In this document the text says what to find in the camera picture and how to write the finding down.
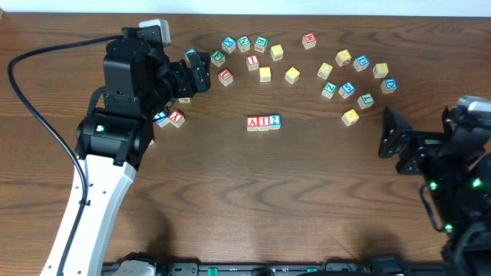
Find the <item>red A block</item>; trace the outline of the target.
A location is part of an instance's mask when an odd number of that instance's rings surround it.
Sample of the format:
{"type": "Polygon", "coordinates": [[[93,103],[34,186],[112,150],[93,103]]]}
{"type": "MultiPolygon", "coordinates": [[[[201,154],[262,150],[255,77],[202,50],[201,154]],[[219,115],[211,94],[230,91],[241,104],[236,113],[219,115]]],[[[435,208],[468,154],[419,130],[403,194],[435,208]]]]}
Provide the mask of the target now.
{"type": "Polygon", "coordinates": [[[252,131],[258,131],[259,130],[259,118],[258,117],[247,117],[246,118],[247,122],[247,130],[252,132],[252,131]]]}

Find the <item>blue 2 block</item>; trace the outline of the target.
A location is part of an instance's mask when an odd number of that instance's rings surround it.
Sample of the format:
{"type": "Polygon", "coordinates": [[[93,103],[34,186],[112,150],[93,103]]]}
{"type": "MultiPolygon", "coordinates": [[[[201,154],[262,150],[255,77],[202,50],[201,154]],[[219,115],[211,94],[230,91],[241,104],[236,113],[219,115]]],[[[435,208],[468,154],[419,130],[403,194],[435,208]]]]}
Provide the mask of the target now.
{"type": "Polygon", "coordinates": [[[271,114],[269,116],[269,129],[279,130],[282,125],[282,118],[280,114],[271,114]]]}

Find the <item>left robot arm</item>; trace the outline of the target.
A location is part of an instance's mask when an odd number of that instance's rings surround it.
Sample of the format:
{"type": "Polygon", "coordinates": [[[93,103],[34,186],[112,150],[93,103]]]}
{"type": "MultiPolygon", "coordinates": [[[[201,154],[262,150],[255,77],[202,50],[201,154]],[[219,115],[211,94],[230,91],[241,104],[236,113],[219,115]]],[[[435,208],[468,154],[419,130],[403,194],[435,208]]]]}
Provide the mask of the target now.
{"type": "Polygon", "coordinates": [[[210,55],[170,61],[167,21],[123,28],[106,47],[105,85],[93,92],[77,127],[77,170],[43,275],[99,275],[120,204],[154,138],[153,120],[169,102],[211,87],[210,55]]]}

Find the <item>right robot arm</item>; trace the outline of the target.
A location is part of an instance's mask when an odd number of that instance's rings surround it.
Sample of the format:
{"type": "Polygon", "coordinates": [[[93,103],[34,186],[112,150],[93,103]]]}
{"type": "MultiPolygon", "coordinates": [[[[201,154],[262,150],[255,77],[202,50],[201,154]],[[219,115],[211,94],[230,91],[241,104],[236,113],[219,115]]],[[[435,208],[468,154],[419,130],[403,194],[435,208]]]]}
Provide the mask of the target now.
{"type": "Polygon", "coordinates": [[[446,108],[443,132],[416,131],[385,107],[378,155],[398,156],[401,175],[421,175],[420,194],[432,227],[448,236],[442,248],[449,275],[490,273],[490,113],[446,108]]]}

